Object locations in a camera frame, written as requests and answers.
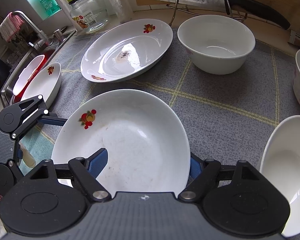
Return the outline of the white fruit plate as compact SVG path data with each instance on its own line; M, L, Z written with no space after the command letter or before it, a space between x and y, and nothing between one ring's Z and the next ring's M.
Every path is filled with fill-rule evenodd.
M52 63L42 69L26 88L21 101L42 95L47 108L50 108L61 86L61 64Z
M54 163L87 158L105 148L97 181L111 194L185 189L190 146L175 112L156 96L134 89L98 95L72 113L52 151Z

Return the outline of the white stained plate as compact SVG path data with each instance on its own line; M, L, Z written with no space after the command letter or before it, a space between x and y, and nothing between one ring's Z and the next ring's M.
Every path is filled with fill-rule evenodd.
M146 18L118 25L90 45L81 60L81 74L95 83L132 79L157 64L172 41L172 28L161 20Z

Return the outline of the steel kitchen sink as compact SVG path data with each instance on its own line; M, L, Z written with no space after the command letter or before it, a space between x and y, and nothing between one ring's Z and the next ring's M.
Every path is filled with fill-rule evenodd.
M11 72L10 76L4 83L0 91L0 111L9 106L12 102L13 98L13 87L18 80L20 73L23 69L38 55L45 55L47 56L47 61L44 63L44 67L47 66L53 57L61 50L61 48L70 40L77 31L71 27L68 28L64 33L64 39L59 41L56 37L52 38L52 43L44 47L40 50L35 50L33 47L29 49L29 51L25 54L25 56L21 59L18 65L14 68L13 72Z

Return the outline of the grey blue checked towel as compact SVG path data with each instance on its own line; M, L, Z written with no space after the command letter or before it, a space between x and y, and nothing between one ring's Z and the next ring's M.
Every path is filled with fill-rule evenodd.
M225 164L245 159L256 165L274 128L300 115L292 55L257 41L239 70L212 75L197 68L174 38L163 58L144 74L121 83L92 83L80 62L96 35L76 35L53 58L62 66L62 83L51 111L68 118L98 94L120 88L144 90L165 101L181 119L198 157Z

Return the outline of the red white colander basket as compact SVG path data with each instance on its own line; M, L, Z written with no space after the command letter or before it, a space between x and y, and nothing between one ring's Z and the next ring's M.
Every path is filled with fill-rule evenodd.
M46 63L45 55L36 56L20 73L14 87L12 103L19 102L34 77L40 72Z

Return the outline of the steel sink faucet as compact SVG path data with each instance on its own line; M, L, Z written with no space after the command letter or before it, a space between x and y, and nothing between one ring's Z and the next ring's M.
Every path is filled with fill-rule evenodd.
M23 21L25 21L32 29L34 32L36 32L37 36L43 41L43 44L47 47L51 44L50 39L44 33L43 30L40 30L22 11L16 10L12 12L13 16L19 16Z

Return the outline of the glass jar green lid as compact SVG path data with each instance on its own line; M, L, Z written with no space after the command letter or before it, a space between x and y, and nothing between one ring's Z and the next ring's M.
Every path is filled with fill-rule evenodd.
M104 0L67 0L71 7L70 17L80 31L90 34L102 29L108 22Z

